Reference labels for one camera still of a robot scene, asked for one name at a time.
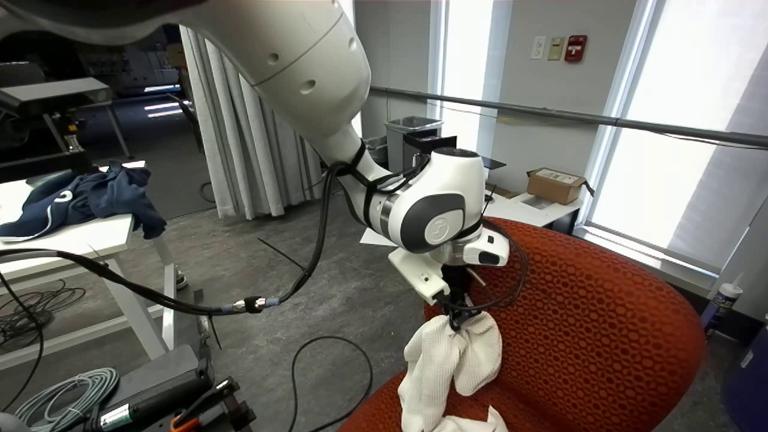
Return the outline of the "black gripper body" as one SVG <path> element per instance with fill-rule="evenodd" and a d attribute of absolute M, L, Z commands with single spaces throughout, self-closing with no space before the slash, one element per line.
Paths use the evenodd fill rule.
<path fill-rule="evenodd" d="M 472 276 L 466 266 L 444 266 L 440 276 L 448 287 L 448 295 L 440 300 L 440 308 L 446 313 L 469 313 L 467 290 L 472 283 Z"/>

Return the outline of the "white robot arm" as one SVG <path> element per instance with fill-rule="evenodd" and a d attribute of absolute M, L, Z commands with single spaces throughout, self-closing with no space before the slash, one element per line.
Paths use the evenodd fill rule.
<path fill-rule="evenodd" d="M 452 270 L 500 266 L 509 241 L 481 222 L 484 165 L 436 150 L 413 173 L 382 169 L 353 129 L 372 68 L 338 0 L 0 0 L 13 20 L 94 45 L 179 24 L 214 44 L 328 169 L 359 223 L 394 243 L 390 261 L 460 330 L 480 308 Z"/>

